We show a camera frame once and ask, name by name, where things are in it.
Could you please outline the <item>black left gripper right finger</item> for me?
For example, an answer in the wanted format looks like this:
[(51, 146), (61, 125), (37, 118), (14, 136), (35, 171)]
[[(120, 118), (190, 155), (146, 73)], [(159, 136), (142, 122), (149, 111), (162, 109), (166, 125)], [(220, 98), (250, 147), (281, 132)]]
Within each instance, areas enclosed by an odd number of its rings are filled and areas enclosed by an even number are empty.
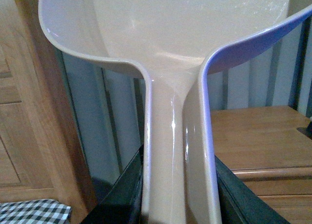
[(215, 157), (221, 218), (224, 224), (287, 224)]

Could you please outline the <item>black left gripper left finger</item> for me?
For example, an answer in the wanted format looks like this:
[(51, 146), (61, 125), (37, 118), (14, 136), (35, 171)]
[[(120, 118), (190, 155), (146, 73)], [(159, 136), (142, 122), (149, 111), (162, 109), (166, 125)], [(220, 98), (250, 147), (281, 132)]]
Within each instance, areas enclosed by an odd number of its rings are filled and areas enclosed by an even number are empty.
[(140, 223), (143, 187), (143, 146), (104, 199), (83, 220), (84, 224)]

